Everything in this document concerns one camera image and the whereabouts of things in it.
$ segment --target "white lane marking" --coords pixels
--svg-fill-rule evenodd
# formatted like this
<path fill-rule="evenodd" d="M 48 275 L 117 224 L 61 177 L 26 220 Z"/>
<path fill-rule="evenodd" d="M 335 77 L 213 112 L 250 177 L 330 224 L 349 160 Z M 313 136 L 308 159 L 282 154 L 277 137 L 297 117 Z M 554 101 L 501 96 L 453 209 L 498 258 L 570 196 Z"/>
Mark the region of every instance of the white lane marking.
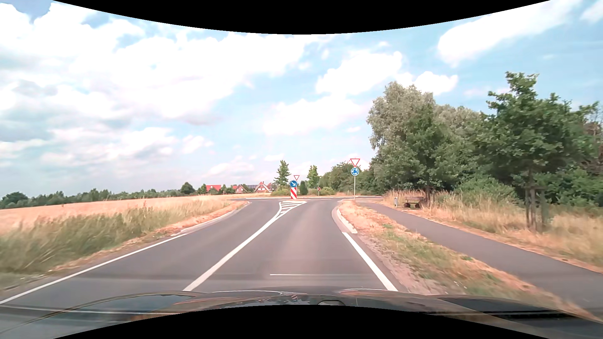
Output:
<path fill-rule="evenodd" d="M 373 270 L 373 272 L 375 273 L 377 278 L 379 278 L 379 280 L 381 280 L 381 283 L 385 286 L 385 288 L 387 288 L 390 291 L 398 291 L 394 287 L 394 284 L 392 284 L 391 281 L 389 279 L 387 279 L 385 274 L 383 274 L 383 272 L 381 272 L 379 267 L 377 267 L 377 265 L 375 265 L 375 263 L 371 260 L 371 258 L 369 258 L 368 255 L 366 253 L 364 253 L 364 251 L 360 248 L 360 246 L 358 246 L 356 241 L 354 241 L 354 239 L 352 239 L 352 237 L 348 233 L 345 233 L 345 232 L 342 232 L 342 233 L 346 237 L 346 239 L 348 239 L 348 241 L 350 241 L 350 243 L 352 244 L 352 246 L 354 247 L 356 252 L 358 252 L 358 254 L 360 254 L 360 256 L 364 259 L 364 261 L 371 268 L 371 270 Z"/>
<path fill-rule="evenodd" d="M 207 221 L 205 221 L 205 222 L 203 222 L 203 223 L 197 224 L 197 225 L 195 225 L 195 226 L 187 227 L 187 228 L 188 228 L 188 229 L 191 229 L 191 228 L 193 228 L 193 227 L 197 227 L 197 226 L 200 226 L 200 225 L 203 225 L 203 224 L 206 224 L 206 223 L 214 223 L 214 222 L 216 222 L 216 221 L 218 221 L 218 220 L 220 220 L 220 219 L 225 218 L 227 215 L 231 215 L 231 214 L 233 214 L 233 213 L 234 213 L 234 212 L 236 212 L 236 211 L 238 211 L 238 209 L 232 210 L 232 211 L 230 211 L 230 212 L 228 212 L 228 213 L 226 213 L 226 214 L 224 214 L 224 215 L 222 215 L 222 216 L 220 216 L 220 217 L 218 217 L 218 218 L 215 218 L 215 219 L 212 219 L 212 220 L 207 220 Z M 187 234 L 191 234 L 191 233 L 192 233 L 192 232 L 182 233 L 182 234 L 175 235 L 175 236 L 174 236 L 174 235 L 172 235 L 172 236 L 171 236 L 171 238 L 168 238 L 168 239 L 166 239 L 166 240 L 164 240 L 164 241 L 158 242 L 157 244 L 153 244 L 153 245 L 150 245 L 150 246 L 146 246 L 146 247 L 144 247 L 144 248 L 142 248 L 142 249 L 139 249 L 139 250 L 136 250 L 136 251 L 134 251 L 134 252 L 124 254 L 124 255 L 122 255 L 122 256 L 120 256 L 120 257 L 117 257 L 117 258 L 115 258 L 115 259 L 111 259 L 111 260 L 109 260 L 109 261 L 102 262 L 102 263 L 100 263 L 100 264 L 98 264 L 98 265 L 96 265 L 96 266 L 93 266 L 93 267 L 87 268 L 87 269 L 85 269 L 85 270 L 82 270 L 82 271 L 76 272 L 76 273 L 74 273 L 74 274 L 71 274 L 71 275 L 69 275 L 69 276 L 66 276 L 66 277 L 63 277 L 63 278 L 60 278 L 60 279 L 57 279 L 57 280 L 51 281 L 51 282 L 49 282 L 49 283 L 47 283 L 47 284 L 40 285 L 40 286 L 38 286 L 38 287 L 32 288 L 31 290 L 27 290 L 27 291 L 25 291 L 25 292 L 23 292 L 23 293 L 19 293 L 19 294 L 17 294 L 17 295 L 14 295 L 14 296 L 12 296 L 12 297 L 6 298 L 6 299 L 4 299 L 4 300 L 0 300 L 0 305 L 2 305 L 3 303 L 7 303 L 7 302 L 9 302 L 9 301 L 12 301 L 12 300 L 14 300 L 14 299 L 17 299 L 17 298 L 19 298 L 19 297 L 25 296 L 25 295 L 27 295 L 27 294 L 29 294 L 29 293 L 32 293 L 32 292 L 35 292 L 35 291 L 41 290 L 42 288 L 45 288 L 45 287 L 48 287 L 48 286 L 51 286 L 51 285 L 57 284 L 57 283 L 59 283 L 59 282 L 61 282 L 61 281 L 65 281 L 65 280 L 70 279 L 70 278 L 73 278 L 73 277 L 75 277 L 75 276 L 79 276 L 80 274 L 83 274 L 83 273 L 86 273 L 86 272 L 92 271 L 92 270 L 94 270 L 94 269 L 96 269 L 96 268 L 99 268 L 99 267 L 101 267 L 101 266 L 105 266 L 105 265 L 110 264 L 110 263 L 112 263 L 112 262 L 114 262 L 114 261 L 117 261 L 117 260 L 120 260 L 120 259 L 124 259 L 124 258 L 126 258 L 126 257 L 128 257 L 128 256 L 131 256 L 131 255 L 137 254 L 137 253 L 142 252 L 142 251 L 144 251 L 144 250 L 148 250 L 148 249 L 150 249 L 150 248 L 152 248 L 152 247 L 155 247 L 155 246 L 157 246 L 157 245 L 161 245 L 161 244 L 163 244 L 163 243 L 166 243 L 166 242 L 168 242 L 168 241 L 172 241 L 172 240 L 177 239 L 177 238 L 179 238 L 179 237 L 181 237 L 181 236 L 185 236 L 185 235 L 187 235 Z"/>
<path fill-rule="evenodd" d="M 256 233 L 252 234 L 249 238 L 247 238 L 247 240 L 243 241 L 234 250 L 230 251 L 230 253 L 228 253 L 222 259 L 220 259 L 220 261 L 218 261 L 214 266 L 212 266 L 205 273 L 203 273 L 200 277 L 196 278 L 193 282 L 191 282 L 187 287 L 185 287 L 183 289 L 183 291 L 192 291 L 195 288 L 197 288 L 205 280 L 207 280 L 207 278 L 209 278 L 212 274 L 214 274 L 214 272 L 216 272 L 220 267 L 222 267 L 222 265 L 224 265 L 228 260 L 230 260 L 230 258 L 232 258 L 235 254 L 237 254 L 237 252 L 239 252 L 243 247 L 245 247 L 247 244 L 249 244 L 251 242 L 251 240 L 254 240 L 258 235 L 260 235 L 260 233 L 262 233 L 265 229 L 267 229 L 268 226 L 272 225 L 273 222 L 277 221 L 280 217 L 282 217 L 283 215 L 285 215 L 287 212 L 289 212 L 291 210 L 291 209 L 289 209 L 285 212 L 282 212 L 282 209 L 283 209 L 283 206 L 281 203 L 279 203 L 279 211 L 276 212 L 276 214 L 272 217 L 272 219 L 268 220 L 268 222 L 265 223 L 264 226 L 262 226 L 262 228 L 257 230 Z"/>

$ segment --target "car hood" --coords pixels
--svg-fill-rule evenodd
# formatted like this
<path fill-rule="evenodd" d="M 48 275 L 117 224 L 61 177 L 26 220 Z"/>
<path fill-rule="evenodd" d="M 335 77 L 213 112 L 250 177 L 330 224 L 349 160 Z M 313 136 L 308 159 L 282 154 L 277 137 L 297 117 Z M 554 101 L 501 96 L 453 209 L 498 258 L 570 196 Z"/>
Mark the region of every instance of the car hood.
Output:
<path fill-rule="evenodd" d="M 245 306 L 331 305 L 440 315 L 546 338 L 603 338 L 603 322 L 515 300 L 401 293 L 344 287 L 265 287 L 212 293 L 164 291 L 97 300 L 52 312 L 11 329 L 3 338 L 49 338 L 148 318 Z"/>

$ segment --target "curb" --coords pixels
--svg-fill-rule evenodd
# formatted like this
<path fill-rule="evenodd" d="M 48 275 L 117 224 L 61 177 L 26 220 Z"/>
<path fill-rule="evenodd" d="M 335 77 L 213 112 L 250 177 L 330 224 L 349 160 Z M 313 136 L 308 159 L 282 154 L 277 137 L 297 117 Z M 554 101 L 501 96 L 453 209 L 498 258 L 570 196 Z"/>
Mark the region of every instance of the curb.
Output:
<path fill-rule="evenodd" d="M 341 212 L 339 211 L 339 208 L 337 209 L 337 218 L 339 218 L 339 220 L 341 221 L 341 223 L 343 223 L 343 225 L 345 225 L 350 230 L 350 233 L 352 233 L 352 234 L 358 233 L 358 231 L 354 228 L 354 226 L 352 224 L 350 224 L 350 222 L 347 221 L 343 217 L 343 215 L 341 215 Z"/>

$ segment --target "grass verge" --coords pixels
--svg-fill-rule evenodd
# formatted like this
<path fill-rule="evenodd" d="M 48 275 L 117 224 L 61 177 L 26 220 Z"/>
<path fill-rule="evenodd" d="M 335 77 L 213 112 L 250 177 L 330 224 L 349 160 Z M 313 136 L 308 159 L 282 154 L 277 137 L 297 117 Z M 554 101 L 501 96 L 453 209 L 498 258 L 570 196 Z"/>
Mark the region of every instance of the grass verge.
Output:
<path fill-rule="evenodd" d="M 0 235 L 0 273 L 36 274 L 144 237 L 163 227 L 218 211 L 225 198 L 192 201 L 165 209 L 128 209 L 115 214 L 38 220 L 33 227 Z"/>
<path fill-rule="evenodd" d="M 409 266 L 417 280 L 435 281 L 448 294 L 501 297 L 594 318 L 572 303 L 481 261 L 435 244 L 353 201 L 344 201 L 339 209 L 358 233 L 370 238 L 382 253 Z"/>
<path fill-rule="evenodd" d="M 384 203 L 394 206 L 394 197 L 422 195 L 417 191 L 392 191 L 384 195 Z M 508 202 L 481 197 L 467 205 L 458 194 L 440 193 L 432 206 L 412 211 L 422 217 L 444 221 L 448 226 L 476 229 L 488 238 L 517 245 L 553 258 L 568 261 L 596 271 L 603 271 L 603 209 L 589 211 L 568 206 L 551 206 L 551 221 L 543 233 L 525 226 L 525 210 Z"/>

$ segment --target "road edge line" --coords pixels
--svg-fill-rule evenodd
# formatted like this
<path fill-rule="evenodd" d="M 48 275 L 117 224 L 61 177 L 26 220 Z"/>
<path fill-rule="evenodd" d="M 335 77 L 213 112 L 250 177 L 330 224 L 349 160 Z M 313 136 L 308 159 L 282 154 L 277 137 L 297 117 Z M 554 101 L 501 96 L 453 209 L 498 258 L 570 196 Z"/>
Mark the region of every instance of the road edge line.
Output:
<path fill-rule="evenodd" d="M 221 216 L 220 216 L 220 217 L 218 217 L 218 218 L 226 217 L 226 215 L 233 215 L 233 214 L 234 214 L 233 212 L 235 212 L 235 211 L 240 211 L 241 209 L 245 208 L 245 207 L 246 207 L 246 206 L 248 206 L 248 205 L 249 205 L 249 204 L 246 204 L 246 205 L 244 205 L 244 206 L 243 206 L 242 208 L 240 208 L 240 209 L 235 209 L 235 210 L 232 210 L 232 211 L 230 211 L 230 212 L 228 212 L 228 213 L 226 213 L 226 214 L 224 214 L 224 215 L 221 215 Z M 212 219 L 212 220 L 207 220 L 207 221 L 205 221 L 205 222 L 203 222 L 203 223 L 200 223 L 200 224 L 197 224 L 197 225 L 194 225 L 194 226 L 191 226 L 191 227 L 197 227 L 197 226 L 199 226 L 199 225 L 203 225 L 203 224 L 206 224 L 206 223 L 211 223 L 212 221 L 214 221 L 214 220 L 216 220 L 216 219 L 218 219 L 218 218 L 215 218 L 215 219 Z M 94 269 L 96 269 L 96 268 L 99 268 L 99 267 L 105 266 L 105 265 L 110 264 L 110 263 L 112 263 L 112 262 L 115 262 L 115 261 L 117 261 L 117 260 L 120 260 L 120 259 L 126 258 L 126 257 L 131 256 L 131 255 L 134 255 L 134 254 L 137 254 L 137 253 L 142 252 L 142 251 L 144 251 L 144 250 L 148 250 L 148 249 L 150 249 L 150 248 L 152 248 L 152 247 L 155 247 L 155 246 L 161 245 L 161 244 L 163 244 L 163 243 L 165 243 L 165 242 L 172 241 L 172 240 L 177 239 L 177 238 L 179 238 L 179 237 L 181 237 L 181 236 L 185 236 L 185 235 L 187 235 L 187 234 L 194 233 L 195 231 L 198 231 L 198 230 L 200 230 L 200 229 L 203 229 L 203 228 L 205 228 L 206 226 L 199 227 L 199 228 L 197 228 L 197 229 L 195 229 L 195 230 L 193 230 L 193 231 L 191 231 L 191 232 L 188 232 L 188 233 L 177 234 L 177 235 L 172 236 L 172 237 L 170 237 L 170 238 L 168 238 L 168 239 L 166 239 L 166 240 L 163 240 L 163 241 L 157 242 L 157 243 L 155 243 L 155 244 L 152 244 L 152 245 L 146 246 L 146 247 L 144 247 L 144 248 L 142 248 L 142 249 L 138 249 L 138 250 L 136 250 L 136 251 L 133 251 L 133 252 L 130 252 L 130 253 L 126 253 L 126 254 L 124 254 L 124 255 L 122 255 L 122 256 L 118 256 L 117 258 L 113 258 L 113 259 L 111 259 L 111 260 L 108 260 L 108 261 L 102 262 L 102 263 L 100 263 L 100 264 L 94 265 L 94 266 L 89 267 L 89 268 L 87 268 L 87 269 L 85 269 L 85 270 L 81 270 L 81 271 L 75 272 L 75 273 L 73 273 L 73 274 L 70 274 L 70 275 L 68 275 L 68 276 L 65 276 L 65 277 L 59 278 L 59 279 L 57 279 L 57 280 L 53 280 L 53 281 L 47 282 L 47 283 L 45 283 L 45 284 L 43 284 L 43 285 L 40 285 L 40 286 L 38 286 L 38 287 L 34 287 L 34 288 L 30 289 L 30 290 L 26 290 L 26 291 L 23 291 L 23 292 L 21 292 L 21 293 L 19 293 L 19 294 L 15 294 L 14 296 L 11 296 L 11 297 L 8 297 L 8 298 L 6 298 L 6 299 L 2 299 L 2 300 L 0 300 L 0 305 L 2 305 L 2 304 L 4 304 L 4 303 L 7 303 L 7 302 L 10 302 L 10 301 L 12 301 L 12 300 L 14 300 L 14 299 L 20 298 L 20 297 L 22 297 L 22 296 L 26 296 L 26 295 L 27 295 L 27 294 L 29 294 L 29 293 L 33 293 L 33 292 L 35 292 L 35 291 L 41 290 L 42 288 L 45 288 L 45 287 L 48 287 L 48 286 L 51 286 L 51 285 L 57 284 L 57 283 L 59 283 L 59 282 L 61 282 L 61 281 L 65 281 L 65 280 L 70 279 L 70 278 L 73 278 L 73 277 L 75 277 L 75 276 L 79 276 L 80 274 L 83 274 L 83 273 L 86 273 L 86 272 L 90 272 L 90 271 L 92 271 L 92 270 L 94 270 Z"/>
<path fill-rule="evenodd" d="M 348 233 L 345 233 L 345 232 L 341 232 L 341 233 L 352 244 L 352 246 L 354 247 L 354 249 L 356 250 L 356 252 L 358 252 L 358 254 L 364 259 L 364 262 L 366 262 L 367 265 L 371 268 L 371 270 L 373 270 L 373 273 L 381 281 L 381 283 L 383 284 L 383 286 L 385 286 L 385 288 L 388 291 L 396 291 L 396 292 L 398 292 L 398 289 L 394 286 L 394 284 L 392 284 L 391 281 L 389 279 L 387 279 L 387 277 L 385 276 L 385 274 L 383 272 L 381 272 L 381 270 L 379 269 L 379 267 L 377 267 L 377 265 L 373 262 L 373 260 L 371 260 L 371 258 L 369 258 L 369 256 L 366 254 L 366 252 L 364 252 L 362 250 L 362 248 L 360 248 L 360 246 L 358 246 L 358 244 L 356 243 L 356 241 L 354 241 L 354 239 L 352 239 L 352 237 Z"/>
<path fill-rule="evenodd" d="M 199 285 L 203 284 L 203 282 L 205 282 L 205 280 L 207 280 L 207 278 L 211 277 L 212 274 L 214 274 L 220 267 L 222 267 L 228 260 L 230 260 L 230 258 L 234 257 L 235 254 L 237 254 L 240 250 L 242 250 L 243 247 L 245 247 L 252 240 L 254 240 L 258 235 L 260 235 L 260 233 L 262 233 L 264 230 L 266 230 L 268 227 L 270 227 L 270 225 L 272 225 L 280 217 L 282 217 L 283 215 L 287 214 L 289 211 L 291 211 L 293 209 L 294 208 L 291 208 L 291 209 L 288 209 L 287 211 L 285 211 L 284 213 L 281 213 L 281 211 L 283 210 L 283 206 L 279 203 L 279 210 L 272 217 L 272 219 L 268 220 L 262 227 L 260 227 L 259 230 L 257 230 L 249 238 L 247 238 L 245 241 L 243 241 L 237 247 L 235 247 L 232 251 L 230 251 L 228 254 L 226 254 L 222 259 L 220 259 L 216 264 L 214 264 L 213 266 L 211 266 L 202 275 L 200 275 L 198 278 L 196 278 L 195 280 L 193 280 L 193 282 L 191 282 L 187 287 L 185 287 L 183 289 L 183 291 L 192 291 L 195 288 L 199 287 Z"/>

